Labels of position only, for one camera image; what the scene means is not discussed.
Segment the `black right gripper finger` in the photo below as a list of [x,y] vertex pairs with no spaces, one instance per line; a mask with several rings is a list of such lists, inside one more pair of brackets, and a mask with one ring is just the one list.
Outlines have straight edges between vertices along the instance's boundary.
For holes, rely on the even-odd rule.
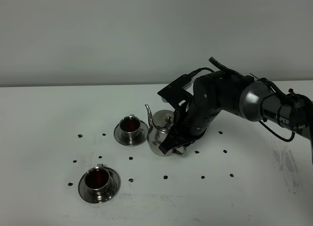
[[168,153],[174,153],[177,155],[182,155],[184,151],[179,151],[179,148],[188,145],[193,142],[193,137],[188,134],[188,130],[185,126],[180,124],[175,124],[172,126],[170,132],[166,138],[159,145],[159,150],[167,155]]

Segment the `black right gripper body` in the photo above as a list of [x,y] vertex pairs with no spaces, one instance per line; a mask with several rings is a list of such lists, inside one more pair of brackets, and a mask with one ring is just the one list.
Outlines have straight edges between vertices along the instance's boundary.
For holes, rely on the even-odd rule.
[[201,108],[196,104],[195,96],[184,89],[172,89],[167,85],[158,95],[175,109],[173,125],[185,126],[188,134],[193,137],[193,142],[204,135],[208,125],[220,112],[219,109],[210,111]]

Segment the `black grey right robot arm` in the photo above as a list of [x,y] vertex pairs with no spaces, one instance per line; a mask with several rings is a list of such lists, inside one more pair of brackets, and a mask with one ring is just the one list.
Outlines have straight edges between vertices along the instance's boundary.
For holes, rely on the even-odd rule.
[[184,74],[158,92],[174,109],[174,124],[161,142],[163,154],[202,138],[224,110],[252,122],[272,121],[309,141],[313,139],[313,103],[292,90],[284,94],[272,81],[216,71],[197,78],[193,93],[186,91],[198,71]]

